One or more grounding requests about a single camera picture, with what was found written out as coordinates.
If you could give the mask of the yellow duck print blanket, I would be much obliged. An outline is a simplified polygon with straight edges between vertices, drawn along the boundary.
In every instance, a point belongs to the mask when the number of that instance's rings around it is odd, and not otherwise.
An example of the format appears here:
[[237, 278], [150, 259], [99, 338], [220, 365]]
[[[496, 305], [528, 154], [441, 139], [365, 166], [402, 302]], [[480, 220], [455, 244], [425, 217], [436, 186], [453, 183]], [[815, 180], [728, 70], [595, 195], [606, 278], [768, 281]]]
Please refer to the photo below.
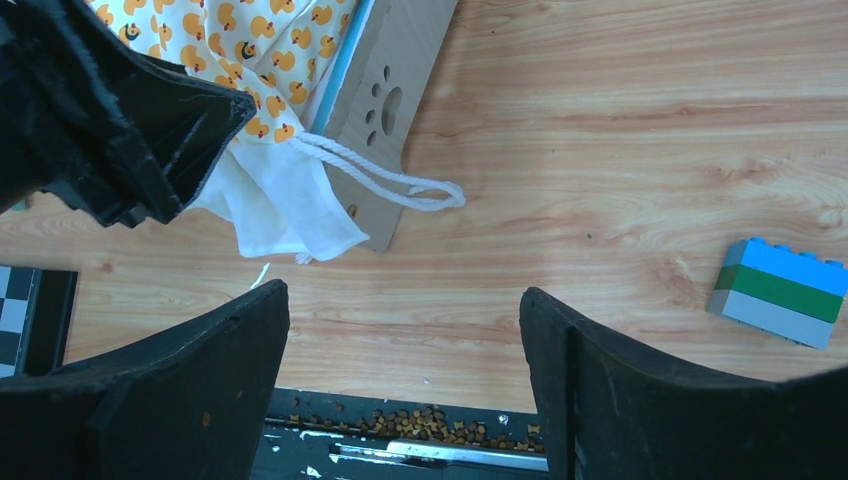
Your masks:
[[303, 121], [355, 11], [352, 1], [94, 1], [132, 50], [248, 94], [255, 115], [195, 201], [229, 221], [241, 255], [333, 259], [364, 242]]

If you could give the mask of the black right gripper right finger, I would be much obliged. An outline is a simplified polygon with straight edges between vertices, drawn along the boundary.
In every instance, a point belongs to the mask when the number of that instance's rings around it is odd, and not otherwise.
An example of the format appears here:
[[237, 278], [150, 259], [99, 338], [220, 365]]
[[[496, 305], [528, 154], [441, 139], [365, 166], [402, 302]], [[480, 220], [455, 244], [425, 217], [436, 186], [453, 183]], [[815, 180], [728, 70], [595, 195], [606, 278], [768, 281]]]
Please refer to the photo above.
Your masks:
[[843, 479], [847, 371], [785, 381], [675, 357], [538, 288], [519, 324], [554, 479]]

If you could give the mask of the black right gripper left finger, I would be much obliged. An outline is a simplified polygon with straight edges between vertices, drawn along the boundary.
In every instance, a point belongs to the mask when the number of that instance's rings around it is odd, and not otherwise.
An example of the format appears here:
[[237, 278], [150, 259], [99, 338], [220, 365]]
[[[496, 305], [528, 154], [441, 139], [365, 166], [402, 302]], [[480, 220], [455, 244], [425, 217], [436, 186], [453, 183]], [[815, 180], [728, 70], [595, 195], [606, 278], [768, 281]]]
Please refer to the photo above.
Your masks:
[[290, 326], [271, 280], [194, 319], [1, 383], [5, 479], [245, 479]]

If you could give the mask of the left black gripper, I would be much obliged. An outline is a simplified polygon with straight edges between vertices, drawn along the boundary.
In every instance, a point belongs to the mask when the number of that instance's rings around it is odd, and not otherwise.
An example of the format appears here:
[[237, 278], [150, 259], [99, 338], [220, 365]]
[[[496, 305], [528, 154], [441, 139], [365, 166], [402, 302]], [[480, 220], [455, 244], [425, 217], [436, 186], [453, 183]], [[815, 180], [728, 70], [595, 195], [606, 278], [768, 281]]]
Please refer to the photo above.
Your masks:
[[42, 191], [105, 227], [168, 223], [255, 112], [131, 50], [81, 1], [1, 5], [3, 210]]

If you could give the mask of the wooden pet bed frame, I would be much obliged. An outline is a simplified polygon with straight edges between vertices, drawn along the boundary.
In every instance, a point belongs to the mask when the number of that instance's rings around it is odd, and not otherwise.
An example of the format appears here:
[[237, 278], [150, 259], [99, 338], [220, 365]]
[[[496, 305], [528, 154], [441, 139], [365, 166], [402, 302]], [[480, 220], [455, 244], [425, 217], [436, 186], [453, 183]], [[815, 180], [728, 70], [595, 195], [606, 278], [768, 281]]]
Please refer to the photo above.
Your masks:
[[304, 123], [376, 165], [400, 172], [407, 136], [456, 0], [359, 1]]

